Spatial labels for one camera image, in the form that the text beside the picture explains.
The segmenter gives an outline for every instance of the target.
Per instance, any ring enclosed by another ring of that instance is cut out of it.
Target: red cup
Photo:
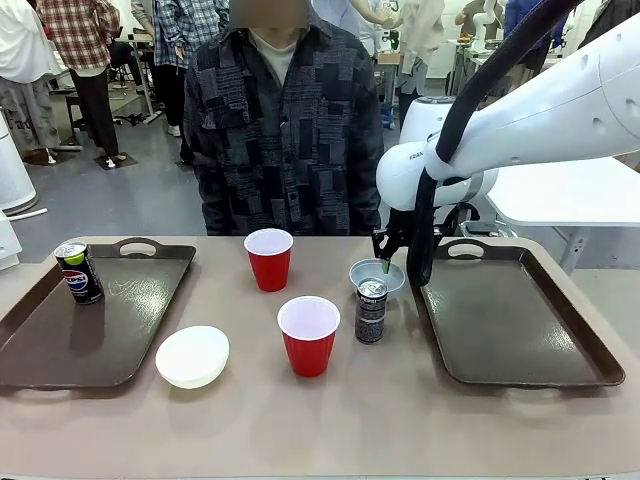
[[[277,292],[287,286],[293,237],[284,230],[265,228],[244,240],[260,290]]]
[[[298,297],[278,312],[291,368],[302,377],[322,375],[329,365],[340,311],[321,297]]]

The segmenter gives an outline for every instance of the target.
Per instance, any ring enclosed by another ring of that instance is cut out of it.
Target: beige table
[[[171,388],[155,372],[156,342],[126,388],[0,396],[3,473],[507,477],[640,469],[637,360],[532,242],[490,240],[529,246],[543,258],[625,368],[621,387],[556,398],[460,385],[444,372],[424,305],[416,309],[409,292],[390,305],[383,340],[360,344],[347,271],[371,255],[368,239],[296,239],[290,286],[275,294],[256,289],[242,239],[158,240],[198,249],[158,340],[188,325],[216,325],[231,343],[225,372],[201,390]],[[29,288],[34,268],[0,275],[0,313]],[[292,374],[276,324],[280,306],[303,294],[325,296],[343,314],[329,370],[314,380]]]
[[[396,79],[398,77],[398,68],[402,55],[396,52],[378,52],[376,54],[376,70],[384,75],[384,101],[393,105]]]

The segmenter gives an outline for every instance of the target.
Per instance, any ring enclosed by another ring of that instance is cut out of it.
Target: silver can lid
[[[70,258],[87,251],[87,244],[83,242],[65,242],[53,252],[56,258]]]
[[[382,298],[387,294],[387,286],[377,278],[365,278],[358,285],[358,291],[367,298]]]

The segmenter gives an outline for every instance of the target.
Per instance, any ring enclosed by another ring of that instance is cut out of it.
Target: brown tray
[[[456,255],[457,245],[482,252]],[[470,239],[443,245],[423,296],[445,368],[460,382],[570,388],[624,381],[620,364],[526,248]]]
[[[155,253],[122,254],[130,244]],[[78,305],[49,270],[0,322],[0,386],[113,387],[140,367],[196,249],[144,238],[89,248],[105,298]]]

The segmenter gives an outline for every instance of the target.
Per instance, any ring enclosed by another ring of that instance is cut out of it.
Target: tray handle
[[[121,252],[122,247],[126,245],[133,244],[141,244],[141,245],[149,245],[156,249],[153,255],[149,255],[147,253],[129,253],[123,254]],[[150,238],[143,237],[131,237],[125,238],[124,240],[120,240],[113,245],[105,245],[111,251],[111,256],[114,258],[163,258],[167,256],[171,256],[172,251],[175,249],[174,246],[171,245],[163,245],[161,243],[156,242]]]
[[[457,247],[458,245],[472,245],[474,247],[478,247],[482,250],[482,254],[476,255],[475,253],[461,253],[459,255],[452,255],[451,248]],[[444,250],[444,258],[450,260],[481,260],[487,256],[487,253],[498,250],[497,247],[487,245],[486,243],[473,238],[461,238],[459,240],[454,240],[453,242],[441,245],[440,248]]]

